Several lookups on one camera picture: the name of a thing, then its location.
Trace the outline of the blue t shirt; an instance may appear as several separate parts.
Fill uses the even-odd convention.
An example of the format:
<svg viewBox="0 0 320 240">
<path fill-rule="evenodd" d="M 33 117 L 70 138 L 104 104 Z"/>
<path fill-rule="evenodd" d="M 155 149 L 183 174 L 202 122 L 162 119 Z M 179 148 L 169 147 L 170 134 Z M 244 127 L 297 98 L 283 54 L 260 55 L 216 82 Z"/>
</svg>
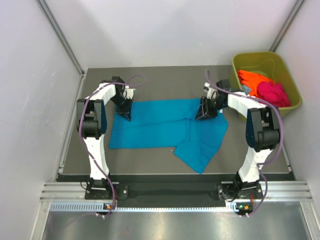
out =
<svg viewBox="0 0 320 240">
<path fill-rule="evenodd" d="M 174 154 L 202 174 L 220 149 L 228 129 L 222 113 L 197 120 L 198 98 L 138 101 L 131 121 L 115 115 L 109 148 L 146 149 L 174 147 Z"/>
</svg>

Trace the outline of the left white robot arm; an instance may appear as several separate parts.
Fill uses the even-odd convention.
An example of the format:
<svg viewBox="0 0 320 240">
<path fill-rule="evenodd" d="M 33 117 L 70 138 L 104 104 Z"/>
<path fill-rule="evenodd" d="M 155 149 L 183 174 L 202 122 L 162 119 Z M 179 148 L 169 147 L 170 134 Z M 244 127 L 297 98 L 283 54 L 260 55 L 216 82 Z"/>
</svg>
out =
<svg viewBox="0 0 320 240">
<path fill-rule="evenodd" d="M 109 101 L 113 102 L 116 114 L 130 121 L 133 96 L 134 89 L 121 77 L 113 76 L 110 80 L 103 80 L 91 95 L 76 101 L 76 129 L 90 162 L 86 190 L 92 198 L 116 198 L 105 155 L 104 138 L 108 127 L 105 106 Z"/>
</svg>

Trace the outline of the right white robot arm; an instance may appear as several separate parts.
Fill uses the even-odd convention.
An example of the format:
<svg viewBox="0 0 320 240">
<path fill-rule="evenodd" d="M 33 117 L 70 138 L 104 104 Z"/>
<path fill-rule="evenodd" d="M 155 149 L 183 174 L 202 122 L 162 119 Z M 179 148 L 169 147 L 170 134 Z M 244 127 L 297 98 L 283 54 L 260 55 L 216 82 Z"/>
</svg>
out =
<svg viewBox="0 0 320 240">
<path fill-rule="evenodd" d="M 249 96 L 243 91 L 234 91 L 229 81 L 220 80 L 216 85 L 209 81 L 203 87 L 206 96 L 201 97 L 196 120 L 217 117 L 224 108 L 236 110 L 245 117 L 245 140 L 248 150 L 241 168 L 236 172 L 232 188 L 224 187 L 221 197 L 228 201 L 245 198 L 257 191 L 262 167 L 274 149 L 283 146 L 283 125 L 279 110 L 265 100 Z"/>
</svg>

